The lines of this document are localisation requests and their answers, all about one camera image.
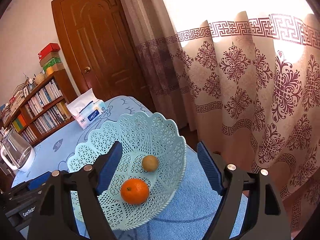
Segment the light blue lattice basket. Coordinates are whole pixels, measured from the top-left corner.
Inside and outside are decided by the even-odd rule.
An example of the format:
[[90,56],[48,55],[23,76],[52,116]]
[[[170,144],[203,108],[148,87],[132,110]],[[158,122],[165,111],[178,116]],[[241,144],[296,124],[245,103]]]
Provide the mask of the light blue lattice basket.
[[[106,121],[89,132],[88,140],[79,143],[68,159],[69,171],[94,163],[115,141],[122,144],[123,154],[108,189],[98,200],[111,229],[125,231],[147,223],[171,202],[184,177],[187,145],[176,123],[160,113],[123,114],[116,122]],[[142,167],[147,155],[159,160],[155,172],[146,172]],[[130,178],[147,183],[150,194],[143,204],[130,205],[121,198],[120,188]]]

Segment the wooden bookshelf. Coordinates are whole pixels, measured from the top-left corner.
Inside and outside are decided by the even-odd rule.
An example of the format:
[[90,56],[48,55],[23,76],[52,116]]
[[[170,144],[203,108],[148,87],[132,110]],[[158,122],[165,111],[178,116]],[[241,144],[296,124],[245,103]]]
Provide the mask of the wooden bookshelf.
[[4,127],[13,128],[31,146],[36,146],[74,120],[67,109],[74,99],[76,92],[67,72],[58,70],[29,93]]

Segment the longan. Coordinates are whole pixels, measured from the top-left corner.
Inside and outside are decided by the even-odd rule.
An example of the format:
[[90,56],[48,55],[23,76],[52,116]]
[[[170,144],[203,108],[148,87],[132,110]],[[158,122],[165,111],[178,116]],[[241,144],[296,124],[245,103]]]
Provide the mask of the longan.
[[159,166],[159,160],[154,155],[147,155],[142,159],[142,167],[146,172],[155,172]]

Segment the stacked coloured boxes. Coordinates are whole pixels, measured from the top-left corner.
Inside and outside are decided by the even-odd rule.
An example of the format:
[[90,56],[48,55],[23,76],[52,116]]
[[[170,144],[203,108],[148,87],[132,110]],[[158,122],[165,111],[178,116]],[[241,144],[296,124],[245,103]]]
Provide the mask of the stacked coloured boxes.
[[60,46],[57,43],[49,43],[38,53],[40,66],[47,76],[65,68],[59,51]]

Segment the brass door knob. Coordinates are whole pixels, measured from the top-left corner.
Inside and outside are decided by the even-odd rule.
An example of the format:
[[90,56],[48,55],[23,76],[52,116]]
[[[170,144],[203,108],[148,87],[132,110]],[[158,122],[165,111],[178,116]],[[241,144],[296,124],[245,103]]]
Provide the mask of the brass door knob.
[[91,71],[91,68],[90,67],[86,67],[85,69],[84,69],[84,73],[89,73]]

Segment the brown wooden door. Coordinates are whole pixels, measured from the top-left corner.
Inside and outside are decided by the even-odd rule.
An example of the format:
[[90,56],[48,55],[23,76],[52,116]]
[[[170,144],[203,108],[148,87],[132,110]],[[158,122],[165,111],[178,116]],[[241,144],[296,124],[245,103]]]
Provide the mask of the brown wooden door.
[[132,96],[155,111],[120,0],[53,0],[52,11],[80,93],[93,89],[104,101]]

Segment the patterned beige curtain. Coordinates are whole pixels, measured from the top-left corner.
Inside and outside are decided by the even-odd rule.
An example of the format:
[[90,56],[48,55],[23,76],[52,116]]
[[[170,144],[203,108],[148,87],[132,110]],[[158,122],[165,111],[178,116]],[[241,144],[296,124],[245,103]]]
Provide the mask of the patterned beige curtain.
[[291,231],[319,204],[319,21],[306,0],[121,0],[158,112],[267,170]]

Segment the tissue pack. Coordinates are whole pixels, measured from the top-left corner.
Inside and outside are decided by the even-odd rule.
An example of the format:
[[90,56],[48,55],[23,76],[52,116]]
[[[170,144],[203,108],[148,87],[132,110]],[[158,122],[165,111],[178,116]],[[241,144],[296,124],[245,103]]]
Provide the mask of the tissue pack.
[[106,112],[106,105],[103,100],[95,96],[93,89],[89,89],[67,104],[67,109],[79,126],[86,129]]

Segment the glass electric kettle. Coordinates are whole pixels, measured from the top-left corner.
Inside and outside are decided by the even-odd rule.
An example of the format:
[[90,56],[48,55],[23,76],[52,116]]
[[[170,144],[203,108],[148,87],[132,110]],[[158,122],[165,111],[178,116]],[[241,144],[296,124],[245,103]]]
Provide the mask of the glass electric kettle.
[[35,159],[32,146],[13,127],[2,130],[1,158],[13,171],[27,172]]

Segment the mandarin orange with stem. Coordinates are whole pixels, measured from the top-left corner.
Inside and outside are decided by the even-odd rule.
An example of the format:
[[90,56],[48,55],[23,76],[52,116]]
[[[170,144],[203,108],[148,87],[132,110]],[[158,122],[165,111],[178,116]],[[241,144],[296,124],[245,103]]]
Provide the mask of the mandarin orange with stem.
[[140,205],[149,197],[149,187],[145,181],[131,178],[122,184],[120,195],[127,204]]

